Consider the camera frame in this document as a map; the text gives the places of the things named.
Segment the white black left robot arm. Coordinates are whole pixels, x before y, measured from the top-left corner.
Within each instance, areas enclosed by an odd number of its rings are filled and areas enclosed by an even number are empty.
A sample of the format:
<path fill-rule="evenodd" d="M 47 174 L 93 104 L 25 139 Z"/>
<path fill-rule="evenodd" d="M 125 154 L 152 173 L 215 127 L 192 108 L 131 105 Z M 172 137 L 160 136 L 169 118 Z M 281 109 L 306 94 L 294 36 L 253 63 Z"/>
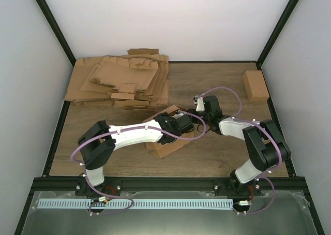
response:
<path fill-rule="evenodd" d="M 102 134 L 110 133 L 110 135 L 105 136 L 104 141 L 97 139 L 80 149 L 85 174 L 89 180 L 87 189 L 95 196 L 99 196 L 105 191 L 103 166 L 114 151 L 138 143 L 170 144 L 175 142 L 178 137 L 183 138 L 184 134 L 193 130 L 194 124 L 191 118 L 179 112 L 174 116 L 164 112 L 145 123 L 122 127 L 109 126 L 106 121 L 95 123 L 80 137 L 78 145 Z"/>

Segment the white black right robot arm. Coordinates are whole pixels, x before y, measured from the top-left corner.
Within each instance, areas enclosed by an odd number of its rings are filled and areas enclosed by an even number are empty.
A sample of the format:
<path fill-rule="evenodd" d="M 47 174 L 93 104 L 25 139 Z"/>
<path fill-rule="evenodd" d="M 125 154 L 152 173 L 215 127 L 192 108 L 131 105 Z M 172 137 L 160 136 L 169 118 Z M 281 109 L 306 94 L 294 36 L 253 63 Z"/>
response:
<path fill-rule="evenodd" d="M 215 95 L 195 96 L 193 100 L 196 108 L 188 111 L 204 120 L 210 131 L 246 144 L 249 159 L 230 174 L 232 193 L 242 195 L 263 173 L 290 158 L 290 149 L 274 121 L 243 121 L 224 115 Z"/>

